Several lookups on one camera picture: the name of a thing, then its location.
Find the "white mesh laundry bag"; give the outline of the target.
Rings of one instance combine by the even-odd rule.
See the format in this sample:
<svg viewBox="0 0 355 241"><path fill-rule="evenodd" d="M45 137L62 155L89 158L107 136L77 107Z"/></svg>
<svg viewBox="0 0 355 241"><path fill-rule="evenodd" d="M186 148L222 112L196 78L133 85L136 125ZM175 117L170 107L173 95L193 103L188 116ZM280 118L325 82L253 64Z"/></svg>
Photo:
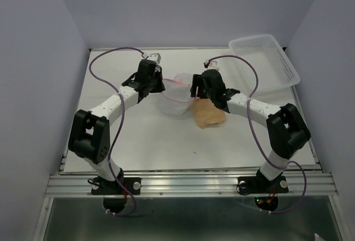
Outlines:
<svg viewBox="0 0 355 241"><path fill-rule="evenodd" d="M181 73L173 79L163 79L165 90L160 93L157 106L167 115L180 116L185 113L195 100L191 97L192 74Z"/></svg>

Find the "beige bra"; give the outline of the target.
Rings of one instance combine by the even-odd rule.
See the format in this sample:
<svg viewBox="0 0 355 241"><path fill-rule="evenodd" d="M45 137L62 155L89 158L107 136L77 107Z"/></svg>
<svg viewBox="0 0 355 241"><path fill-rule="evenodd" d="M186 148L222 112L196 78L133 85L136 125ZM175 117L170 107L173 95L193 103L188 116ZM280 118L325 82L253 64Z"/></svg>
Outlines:
<svg viewBox="0 0 355 241"><path fill-rule="evenodd" d="M225 112L216 108L209 99L196 99L190 108L196 125L201 129L226 121Z"/></svg>

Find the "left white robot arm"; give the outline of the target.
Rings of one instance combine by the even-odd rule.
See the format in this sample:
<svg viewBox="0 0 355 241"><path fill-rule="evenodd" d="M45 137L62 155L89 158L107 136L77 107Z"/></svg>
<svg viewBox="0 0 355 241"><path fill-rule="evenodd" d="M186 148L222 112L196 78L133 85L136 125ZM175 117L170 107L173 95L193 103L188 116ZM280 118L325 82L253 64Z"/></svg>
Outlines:
<svg viewBox="0 0 355 241"><path fill-rule="evenodd" d="M165 90L160 61L153 57L141 60L137 72L103 103L88 111L78 110L74 115L68 149L90 164L105 180L104 187L110 193L120 192L124 182L118 176L121 168L110 158L111 125L117 119L124 120L126 110L149 94Z"/></svg>

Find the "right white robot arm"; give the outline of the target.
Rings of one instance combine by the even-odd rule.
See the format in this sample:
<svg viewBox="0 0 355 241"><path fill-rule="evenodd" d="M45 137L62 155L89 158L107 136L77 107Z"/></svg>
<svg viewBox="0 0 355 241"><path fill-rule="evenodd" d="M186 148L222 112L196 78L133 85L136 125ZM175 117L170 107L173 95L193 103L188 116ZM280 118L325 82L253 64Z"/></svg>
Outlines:
<svg viewBox="0 0 355 241"><path fill-rule="evenodd" d="M194 74L190 92L192 97L209 99L224 112L247 118L250 127L256 122L267 129L271 152L255 178L255 185L261 191L268 191L275 185L275 178L287 167L288 161L311 138L296 106L267 104L236 89L228 89L215 69Z"/></svg>

